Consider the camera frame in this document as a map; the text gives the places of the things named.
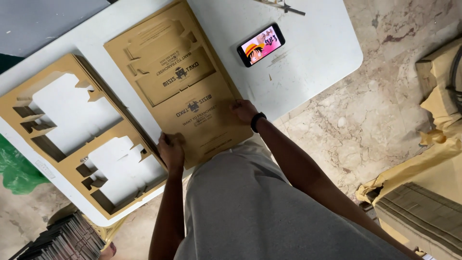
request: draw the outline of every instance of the tiled floor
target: tiled floor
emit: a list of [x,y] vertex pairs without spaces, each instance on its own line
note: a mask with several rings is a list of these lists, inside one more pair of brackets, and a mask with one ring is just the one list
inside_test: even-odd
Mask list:
[[[361,183],[420,153],[428,130],[415,61],[461,30],[456,0],[345,0],[363,65],[274,123],[354,199]],[[0,187],[0,255],[43,231],[68,203],[51,184],[29,195]],[[161,196],[132,213],[114,243],[115,260],[146,259]]]

